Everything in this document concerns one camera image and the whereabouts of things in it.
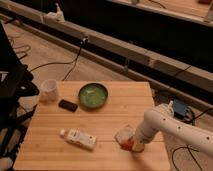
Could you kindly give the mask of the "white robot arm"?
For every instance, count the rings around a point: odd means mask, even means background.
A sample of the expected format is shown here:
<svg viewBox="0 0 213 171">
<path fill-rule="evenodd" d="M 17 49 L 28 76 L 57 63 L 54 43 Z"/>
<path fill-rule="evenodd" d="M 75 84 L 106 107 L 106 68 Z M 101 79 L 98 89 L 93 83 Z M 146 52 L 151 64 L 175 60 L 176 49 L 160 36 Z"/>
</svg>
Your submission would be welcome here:
<svg viewBox="0 0 213 171">
<path fill-rule="evenodd" d="M 161 104 L 144 112 L 143 121 L 137 126 L 132 149 L 140 152 L 158 131 L 171 134 L 213 158 L 213 132 L 185 124 L 173 118 L 169 104 Z"/>
</svg>

